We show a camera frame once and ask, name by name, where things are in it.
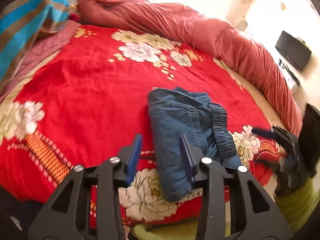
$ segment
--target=silver screw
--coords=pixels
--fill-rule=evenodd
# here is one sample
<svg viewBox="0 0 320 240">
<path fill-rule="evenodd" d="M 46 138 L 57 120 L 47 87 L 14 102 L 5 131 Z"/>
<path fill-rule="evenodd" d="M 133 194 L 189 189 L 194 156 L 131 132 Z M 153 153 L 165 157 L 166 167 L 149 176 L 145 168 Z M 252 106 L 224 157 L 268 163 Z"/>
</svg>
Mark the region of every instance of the silver screw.
<svg viewBox="0 0 320 240">
<path fill-rule="evenodd" d="M 240 172 L 247 172 L 248 169 L 247 169 L 246 166 L 239 166 L 239 167 L 238 167 L 238 171 L 240 171 Z"/>
<path fill-rule="evenodd" d="M 205 164 L 212 163 L 212 159 L 209 158 L 209 157 L 203 157 L 203 158 L 201 159 L 201 161 L 202 161 L 203 163 L 205 163 Z"/>
<path fill-rule="evenodd" d="M 109 159 L 109 161 L 110 161 L 111 163 L 118 163 L 118 162 L 120 161 L 120 158 L 117 157 L 117 156 L 111 157 L 111 158 Z"/>
<path fill-rule="evenodd" d="M 80 164 L 78 164 L 78 165 L 76 165 L 76 166 L 73 167 L 73 170 L 76 171 L 76 172 L 82 171 L 82 170 L 83 170 L 83 166 L 80 165 Z"/>
</svg>

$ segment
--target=blue stripe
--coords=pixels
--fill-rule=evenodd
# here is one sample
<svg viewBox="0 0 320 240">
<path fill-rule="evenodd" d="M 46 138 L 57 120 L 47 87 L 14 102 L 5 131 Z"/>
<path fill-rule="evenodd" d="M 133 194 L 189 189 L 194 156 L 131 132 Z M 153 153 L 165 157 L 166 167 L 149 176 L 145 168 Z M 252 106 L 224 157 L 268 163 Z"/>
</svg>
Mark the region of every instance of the blue stripe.
<svg viewBox="0 0 320 240">
<path fill-rule="evenodd" d="M 7 14 L 1 21 L 0 21 L 0 34 L 3 33 L 11 24 L 21 19 L 25 16 L 28 12 L 34 10 L 38 7 L 42 0 L 30 0 L 29 2 L 21 5 L 11 13 Z M 68 6 L 68 0 L 51 0 L 52 2 L 61 3 L 64 6 Z"/>
<path fill-rule="evenodd" d="M 66 20 L 68 13 L 61 13 L 56 10 L 52 4 L 48 4 L 40 14 L 34 17 L 28 24 L 23 26 L 6 44 L 0 53 L 0 80 L 3 78 L 7 68 L 10 66 L 12 60 L 16 57 L 18 52 L 25 46 L 30 37 L 39 30 L 44 23 L 47 15 L 52 13 L 52 17 L 61 22 Z"/>
</svg>

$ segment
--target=jeans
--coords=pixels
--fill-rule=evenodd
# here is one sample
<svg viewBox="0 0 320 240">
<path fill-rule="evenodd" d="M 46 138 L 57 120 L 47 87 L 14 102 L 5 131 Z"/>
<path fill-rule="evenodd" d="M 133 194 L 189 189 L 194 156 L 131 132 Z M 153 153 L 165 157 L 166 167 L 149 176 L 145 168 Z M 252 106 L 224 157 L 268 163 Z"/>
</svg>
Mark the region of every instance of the jeans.
<svg viewBox="0 0 320 240">
<path fill-rule="evenodd" d="M 227 130 L 227 113 L 207 93 L 158 88 L 148 94 L 148 104 L 160 186 L 167 201 L 176 202 L 191 190 L 179 150 L 182 133 L 190 145 L 222 166 L 241 165 Z"/>
</svg>

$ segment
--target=bed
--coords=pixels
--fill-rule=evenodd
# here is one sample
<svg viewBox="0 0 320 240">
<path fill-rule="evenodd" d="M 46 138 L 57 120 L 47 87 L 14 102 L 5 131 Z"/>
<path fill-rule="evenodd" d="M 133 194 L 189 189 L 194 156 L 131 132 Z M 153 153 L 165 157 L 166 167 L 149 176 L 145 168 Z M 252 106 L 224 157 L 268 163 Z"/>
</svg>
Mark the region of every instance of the bed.
<svg viewBox="0 0 320 240">
<path fill-rule="evenodd" d="M 74 165 L 99 165 L 141 133 L 144 144 L 135 180 L 119 190 L 123 224 L 168 224 L 198 216 L 201 190 L 176 203 L 163 198 L 147 111 L 153 87 L 181 86 L 207 92 L 226 109 L 242 164 L 273 195 L 272 172 L 256 160 L 278 161 L 281 152 L 273 140 L 253 135 L 251 126 L 276 124 L 298 134 L 301 115 L 262 45 L 228 23 L 177 4 L 78 0 L 78 10 L 88 25 L 69 21 L 55 36 L 38 40 L 23 60 L 27 67 L 2 91 L 4 189 L 19 200 L 43 203 Z M 93 188 L 92 227 L 95 197 Z"/>
</svg>

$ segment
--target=beige bed sheet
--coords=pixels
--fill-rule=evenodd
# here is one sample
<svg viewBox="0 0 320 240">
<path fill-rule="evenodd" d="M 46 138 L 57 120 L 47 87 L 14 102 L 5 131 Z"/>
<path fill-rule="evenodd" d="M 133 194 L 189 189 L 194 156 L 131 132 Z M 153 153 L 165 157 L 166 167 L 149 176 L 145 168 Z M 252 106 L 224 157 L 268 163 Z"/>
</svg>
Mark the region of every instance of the beige bed sheet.
<svg viewBox="0 0 320 240">
<path fill-rule="evenodd" d="M 15 99 L 15 97 L 18 95 L 22 87 L 27 84 L 33 77 L 34 73 L 47 64 L 50 60 L 54 59 L 54 57 L 59 53 L 57 51 L 56 53 L 52 54 L 51 56 L 47 57 L 44 61 L 39 63 L 34 69 L 32 69 L 27 75 L 24 76 L 24 78 L 14 87 L 14 89 L 4 98 L 2 103 L 0 104 L 0 116 L 2 116 L 5 111 L 8 109 L 8 106 L 12 101 Z M 240 76 L 238 73 L 234 72 L 233 70 L 229 69 L 223 61 L 214 60 L 220 67 L 224 68 L 229 72 L 231 77 L 236 80 L 239 84 L 241 84 L 253 97 L 258 107 L 261 109 L 261 111 L 264 113 L 265 117 L 267 118 L 270 126 L 272 125 L 278 125 L 280 127 L 284 128 L 284 125 L 282 124 L 279 116 L 276 114 L 276 112 L 273 110 L 273 108 L 270 106 L 268 101 L 265 99 L 263 94 L 258 91 L 251 83 L 249 83 L 245 78 Z M 276 178 L 272 177 L 268 184 L 264 186 L 268 194 L 273 198 L 273 192 L 276 188 Z"/>
</svg>

